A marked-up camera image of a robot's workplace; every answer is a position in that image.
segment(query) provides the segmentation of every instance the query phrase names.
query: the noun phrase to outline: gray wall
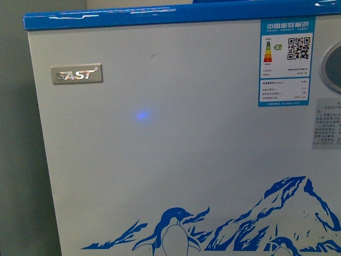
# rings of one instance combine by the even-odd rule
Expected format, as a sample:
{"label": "gray wall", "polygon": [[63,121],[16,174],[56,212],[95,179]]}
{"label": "gray wall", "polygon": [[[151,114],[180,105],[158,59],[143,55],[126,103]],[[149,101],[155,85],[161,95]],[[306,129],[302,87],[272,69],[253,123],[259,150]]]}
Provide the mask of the gray wall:
{"label": "gray wall", "polygon": [[130,6],[190,4],[192,2],[193,0],[87,0],[87,7],[88,9],[101,9]]}
{"label": "gray wall", "polygon": [[26,12],[86,9],[85,0],[0,0],[0,251],[58,256]]}

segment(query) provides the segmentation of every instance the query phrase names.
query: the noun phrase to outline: instruction sticker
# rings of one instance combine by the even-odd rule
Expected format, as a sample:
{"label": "instruction sticker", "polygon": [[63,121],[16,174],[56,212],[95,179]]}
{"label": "instruction sticker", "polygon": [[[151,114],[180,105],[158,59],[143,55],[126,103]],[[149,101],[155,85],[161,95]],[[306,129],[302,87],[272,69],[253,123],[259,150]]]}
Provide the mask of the instruction sticker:
{"label": "instruction sticker", "polygon": [[341,149],[341,99],[318,99],[313,149]]}

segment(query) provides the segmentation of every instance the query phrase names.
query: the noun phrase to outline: round window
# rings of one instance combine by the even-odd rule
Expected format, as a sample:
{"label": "round window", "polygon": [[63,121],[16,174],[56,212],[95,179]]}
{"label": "round window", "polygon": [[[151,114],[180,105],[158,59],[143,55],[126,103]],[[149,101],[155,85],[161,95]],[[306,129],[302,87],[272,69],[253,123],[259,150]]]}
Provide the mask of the round window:
{"label": "round window", "polygon": [[322,79],[333,91],[341,93],[341,42],[329,49],[324,57]]}

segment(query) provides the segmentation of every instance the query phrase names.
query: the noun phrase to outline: energy label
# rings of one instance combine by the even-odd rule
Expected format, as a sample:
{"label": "energy label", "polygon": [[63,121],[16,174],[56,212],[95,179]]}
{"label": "energy label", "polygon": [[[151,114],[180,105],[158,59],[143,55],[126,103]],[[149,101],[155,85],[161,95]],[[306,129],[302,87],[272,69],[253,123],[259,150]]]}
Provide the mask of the energy label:
{"label": "energy label", "polygon": [[315,17],[261,22],[259,107],[309,104]]}

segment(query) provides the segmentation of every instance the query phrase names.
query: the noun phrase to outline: sast logo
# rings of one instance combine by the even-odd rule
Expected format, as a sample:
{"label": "sast logo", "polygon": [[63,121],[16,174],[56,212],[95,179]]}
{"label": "sast logo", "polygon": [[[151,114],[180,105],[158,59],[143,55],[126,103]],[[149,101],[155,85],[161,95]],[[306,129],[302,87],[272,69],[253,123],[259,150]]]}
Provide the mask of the sast logo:
{"label": "sast logo", "polygon": [[72,71],[57,72],[56,78],[58,80],[64,80],[64,81],[67,81],[69,79],[71,79],[71,80],[89,79],[90,74],[94,73],[96,71],[98,71],[98,67],[95,67],[93,70],[77,71],[77,72],[75,72],[75,74],[73,74]]}

